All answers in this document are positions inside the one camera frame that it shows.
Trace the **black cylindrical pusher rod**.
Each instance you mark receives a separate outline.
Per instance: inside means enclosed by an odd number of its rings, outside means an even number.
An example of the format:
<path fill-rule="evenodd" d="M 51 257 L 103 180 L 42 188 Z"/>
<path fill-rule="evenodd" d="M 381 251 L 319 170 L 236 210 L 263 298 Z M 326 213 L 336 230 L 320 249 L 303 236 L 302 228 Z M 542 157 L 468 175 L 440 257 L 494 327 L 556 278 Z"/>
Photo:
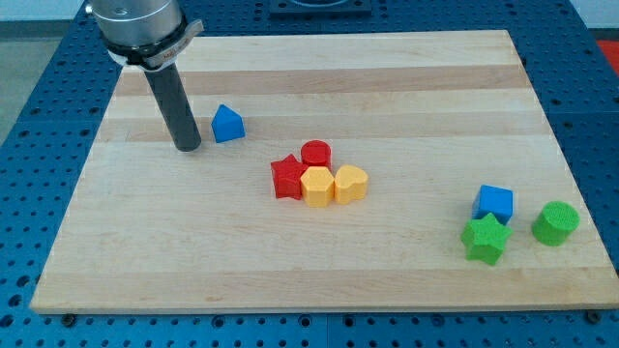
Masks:
<path fill-rule="evenodd" d="M 145 74 L 177 150 L 191 152 L 201 144 L 182 79 L 175 64 Z"/>

